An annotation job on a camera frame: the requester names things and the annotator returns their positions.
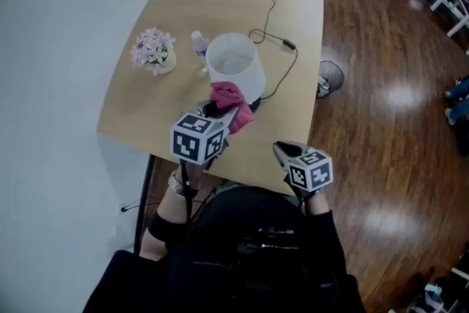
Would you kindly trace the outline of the person's left forearm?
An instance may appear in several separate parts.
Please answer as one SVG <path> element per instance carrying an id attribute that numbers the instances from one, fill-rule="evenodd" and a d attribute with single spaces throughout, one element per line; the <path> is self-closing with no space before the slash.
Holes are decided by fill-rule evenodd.
<path id="1" fill-rule="evenodd" d="M 192 193 L 196 194 L 199 189 L 204 168 L 193 163 L 178 166 Z M 184 237 L 190 214 L 186 197 L 167 188 L 152 223 L 144 232 L 139 256 L 156 262 L 163 258 L 168 247 L 178 244 Z"/>

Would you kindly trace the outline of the pink potted flowers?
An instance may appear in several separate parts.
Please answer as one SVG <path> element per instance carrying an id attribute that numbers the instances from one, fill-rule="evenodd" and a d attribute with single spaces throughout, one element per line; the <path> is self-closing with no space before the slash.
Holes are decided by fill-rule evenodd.
<path id="1" fill-rule="evenodd" d="M 130 51 L 133 67 L 145 69 L 154 76 L 171 72 L 177 64 L 175 41 L 169 32 L 157 27 L 145 30 Z"/>

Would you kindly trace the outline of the black table leg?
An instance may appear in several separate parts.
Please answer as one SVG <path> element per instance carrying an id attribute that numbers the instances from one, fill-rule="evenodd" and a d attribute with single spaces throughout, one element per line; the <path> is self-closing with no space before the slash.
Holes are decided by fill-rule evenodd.
<path id="1" fill-rule="evenodd" d="M 145 207 L 147 206 L 147 197 L 149 192 L 149 187 L 152 181 L 152 174 L 155 166 L 155 156 L 150 154 L 147 163 L 147 169 L 144 175 L 144 183 L 142 185 L 141 197 L 140 202 L 138 205 L 138 215 L 136 219 L 136 230 L 135 230 L 135 237 L 134 237 L 134 244 L 133 244 L 133 253 L 138 255 L 141 249 L 141 236 L 143 232 L 143 224 L 144 224 L 144 214 L 145 214 Z"/>

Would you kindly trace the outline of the person's black-clothed torso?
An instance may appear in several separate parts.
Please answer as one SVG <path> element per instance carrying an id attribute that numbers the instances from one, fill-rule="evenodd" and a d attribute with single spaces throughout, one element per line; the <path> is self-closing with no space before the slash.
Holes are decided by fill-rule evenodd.
<path id="1" fill-rule="evenodd" d="M 111 258 L 83 313 L 366 313 L 313 244 L 306 209 L 263 188 L 217 193 L 157 262 Z"/>

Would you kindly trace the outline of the white table lamp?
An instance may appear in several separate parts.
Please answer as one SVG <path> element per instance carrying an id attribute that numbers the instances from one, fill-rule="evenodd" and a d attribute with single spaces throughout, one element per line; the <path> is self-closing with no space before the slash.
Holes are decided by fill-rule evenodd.
<path id="1" fill-rule="evenodd" d="M 221 34 L 208 45 L 205 59 L 210 81 L 235 84 L 255 112 L 265 91 L 266 76 L 254 43 L 244 34 Z"/>

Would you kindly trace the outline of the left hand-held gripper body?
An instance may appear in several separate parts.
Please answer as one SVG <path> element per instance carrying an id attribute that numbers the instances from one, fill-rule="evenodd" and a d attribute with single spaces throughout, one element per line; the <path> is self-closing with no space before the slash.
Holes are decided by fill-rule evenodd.
<path id="1" fill-rule="evenodd" d="M 224 151 L 228 135 L 229 128 L 222 122 L 185 112 L 171 126 L 170 153 L 202 166 Z"/>

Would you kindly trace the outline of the black mesh waste bin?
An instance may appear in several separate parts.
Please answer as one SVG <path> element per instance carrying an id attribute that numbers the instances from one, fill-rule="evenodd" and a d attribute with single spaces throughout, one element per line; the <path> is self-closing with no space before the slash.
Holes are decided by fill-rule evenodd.
<path id="1" fill-rule="evenodd" d="M 344 84 L 344 72 L 334 62 L 323 60 L 320 62 L 317 81 L 317 98 L 324 98 L 339 90 Z"/>

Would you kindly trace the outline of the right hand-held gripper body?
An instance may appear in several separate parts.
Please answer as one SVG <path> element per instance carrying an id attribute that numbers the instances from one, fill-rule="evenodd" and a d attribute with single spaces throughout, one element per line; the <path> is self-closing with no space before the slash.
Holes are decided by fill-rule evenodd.
<path id="1" fill-rule="evenodd" d="M 287 183 L 305 192 L 317 191 L 333 182 L 332 158 L 323 150 L 310 149 L 286 164 Z"/>

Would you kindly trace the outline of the clear plastic water bottle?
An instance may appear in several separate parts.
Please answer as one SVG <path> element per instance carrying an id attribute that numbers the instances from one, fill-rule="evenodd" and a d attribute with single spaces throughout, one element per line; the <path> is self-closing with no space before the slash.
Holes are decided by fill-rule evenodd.
<path id="1" fill-rule="evenodd" d="M 210 44 L 210 41 L 200 32 L 193 31 L 191 33 L 191 42 L 193 50 L 196 52 L 197 56 L 201 59 L 202 68 L 207 69 L 206 54 L 207 49 Z"/>

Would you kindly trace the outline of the person's right forearm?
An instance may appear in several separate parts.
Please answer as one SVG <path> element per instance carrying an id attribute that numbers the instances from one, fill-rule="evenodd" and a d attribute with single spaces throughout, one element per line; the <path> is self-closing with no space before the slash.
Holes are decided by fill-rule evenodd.
<path id="1" fill-rule="evenodd" d="M 346 273 L 344 250 L 342 248 L 333 211 L 329 208 L 324 193 L 318 191 L 305 201 L 307 223 L 318 254 L 335 273 Z"/>

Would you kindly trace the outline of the metal wrist watch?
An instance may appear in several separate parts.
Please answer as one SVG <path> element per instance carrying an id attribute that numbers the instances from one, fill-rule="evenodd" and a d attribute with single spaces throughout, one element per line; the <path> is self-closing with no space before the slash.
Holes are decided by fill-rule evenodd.
<path id="1" fill-rule="evenodd" d="M 182 176 L 182 172 L 179 169 L 174 170 L 168 178 L 168 189 L 171 189 L 180 196 L 184 196 L 186 188 L 187 186 Z"/>

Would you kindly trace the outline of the pink cleaning cloth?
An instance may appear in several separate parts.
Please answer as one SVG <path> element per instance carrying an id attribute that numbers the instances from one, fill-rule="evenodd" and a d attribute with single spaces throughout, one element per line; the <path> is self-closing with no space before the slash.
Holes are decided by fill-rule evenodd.
<path id="1" fill-rule="evenodd" d="M 226 114 L 234 107 L 237 114 L 229 126 L 229 133 L 236 134 L 254 121 L 254 113 L 236 84 L 228 81 L 211 83 L 210 101 L 214 102 L 219 114 Z"/>

